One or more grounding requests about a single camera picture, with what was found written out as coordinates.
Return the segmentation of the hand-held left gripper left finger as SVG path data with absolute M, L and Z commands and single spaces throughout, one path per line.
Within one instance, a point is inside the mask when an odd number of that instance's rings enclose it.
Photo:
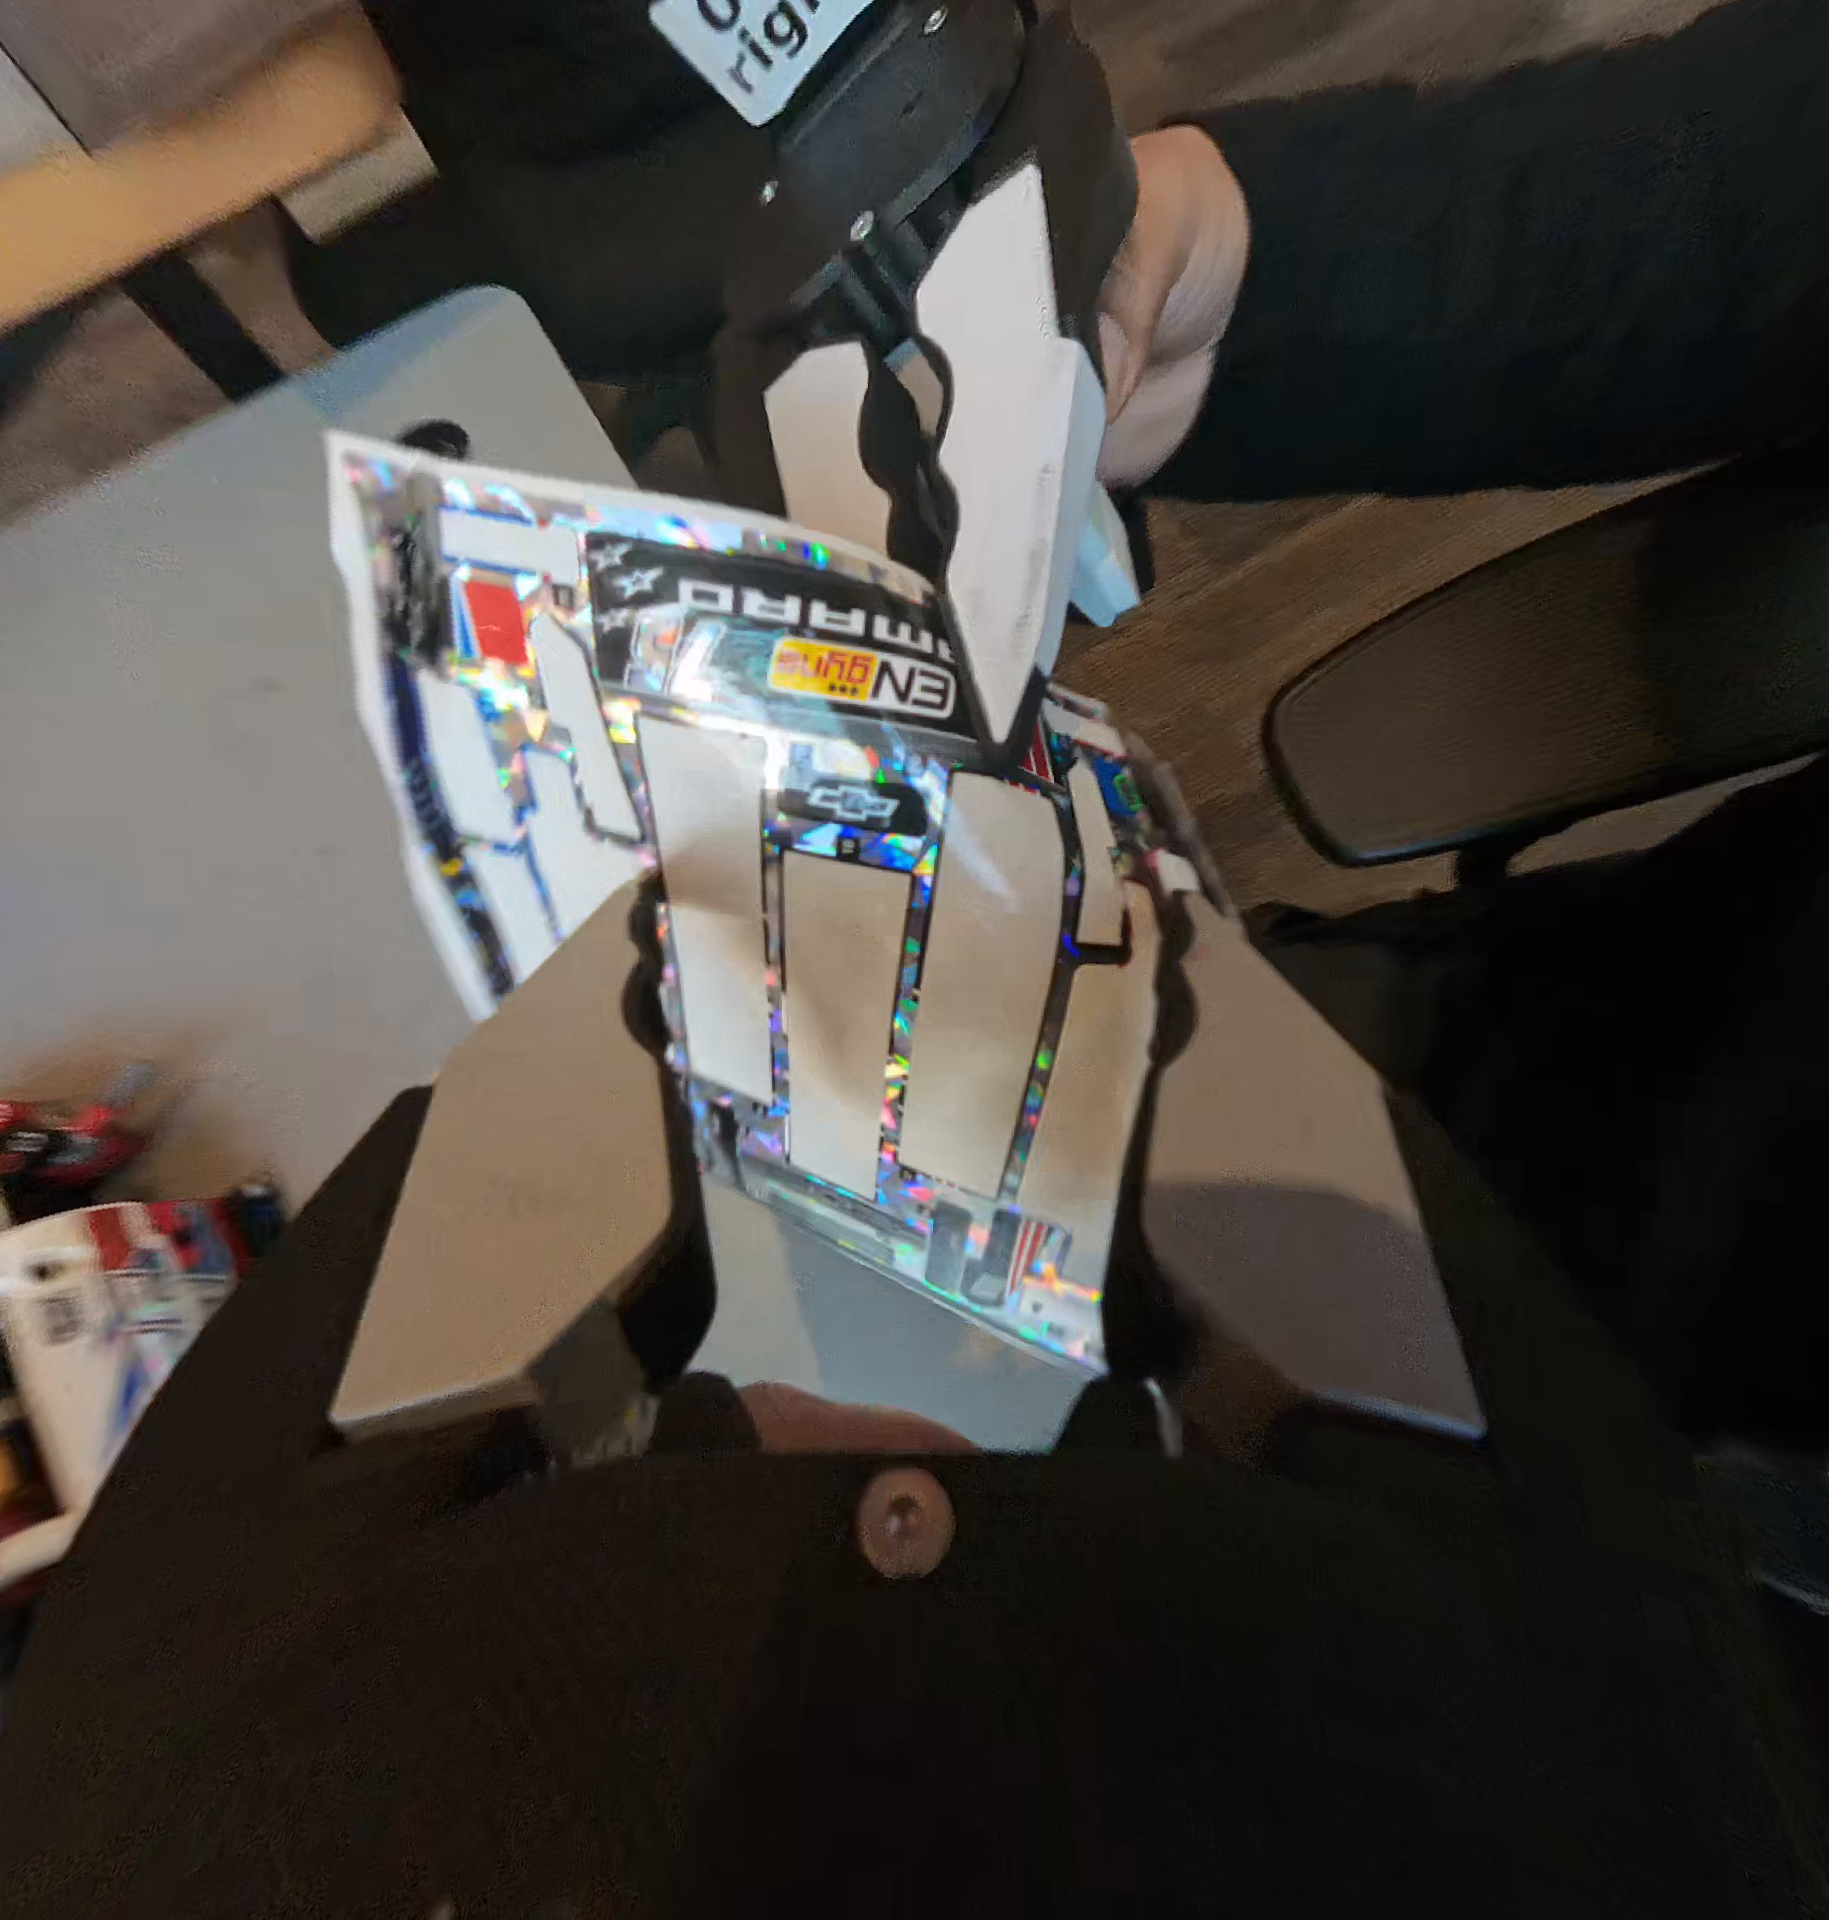
M 331 1423 L 525 1413 L 613 1445 L 705 1336 L 705 1207 L 660 1005 L 662 885 L 604 901 L 430 1091 Z

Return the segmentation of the holographic sticker sheet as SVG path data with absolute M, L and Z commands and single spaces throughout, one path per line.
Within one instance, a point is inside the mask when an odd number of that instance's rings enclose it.
M 657 893 L 702 1172 L 1099 1374 L 1160 914 L 1201 878 L 1105 710 L 1002 760 L 935 588 L 712 501 L 325 441 L 356 712 L 477 1020 Z

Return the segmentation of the red toy brick car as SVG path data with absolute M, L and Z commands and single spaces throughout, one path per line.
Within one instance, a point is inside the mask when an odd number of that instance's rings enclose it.
M 122 1195 L 145 1068 L 69 1108 L 0 1097 L 0 1612 L 72 1546 L 179 1359 L 284 1228 L 279 1190 Z

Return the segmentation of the person's right forearm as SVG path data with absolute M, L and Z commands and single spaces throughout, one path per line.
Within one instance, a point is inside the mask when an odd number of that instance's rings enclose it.
M 1249 253 L 1156 492 L 1561 488 L 1829 431 L 1829 5 L 1201 130 Z

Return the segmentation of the person's right hand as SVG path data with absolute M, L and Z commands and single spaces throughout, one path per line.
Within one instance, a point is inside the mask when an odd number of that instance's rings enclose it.
M 1137 207 L 1096 302 L 1107 424 L 1096 478 L 1156 475 L 1201 417 L 1251 256 L 1251 216 L 1196 123 L 1133 140 Z

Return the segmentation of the black mesh office chair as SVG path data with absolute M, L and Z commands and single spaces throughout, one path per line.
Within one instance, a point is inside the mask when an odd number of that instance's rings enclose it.
M 1536 836 L 1829 745 L 1829 483 L 1704 474 L 1454 577 L 1271 702 L 1329 863 Z

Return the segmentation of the wooden beam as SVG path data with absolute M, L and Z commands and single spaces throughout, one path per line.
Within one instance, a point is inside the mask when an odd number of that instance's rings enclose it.
M 0 334 L 376 147 L 398 76 L 341 14 L 188 115 L 0 174 Z

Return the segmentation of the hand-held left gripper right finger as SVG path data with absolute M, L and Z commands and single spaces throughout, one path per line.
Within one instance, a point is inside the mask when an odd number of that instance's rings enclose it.
M 1178 896 L 1191 1029 L 1150 1084 L 1141 1228 L 1268 1385 L 1487 1436 L 1375 1070 L 1203 894 Z

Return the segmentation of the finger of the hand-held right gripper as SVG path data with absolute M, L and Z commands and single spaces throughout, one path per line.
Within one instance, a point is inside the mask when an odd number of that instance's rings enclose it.
M 942 591 L 974 755 L 1016 755 L 1069 616 L 1105 417 L 1063 327 L 1042 166 L 1009 166 L 954 221 L 912 300 L 942 361 L 933 462 L 952 502 Z
M 785 515 L 890 524 L 917 475 L 917 403 L 859 338 L 809 347 L 764 394 Z

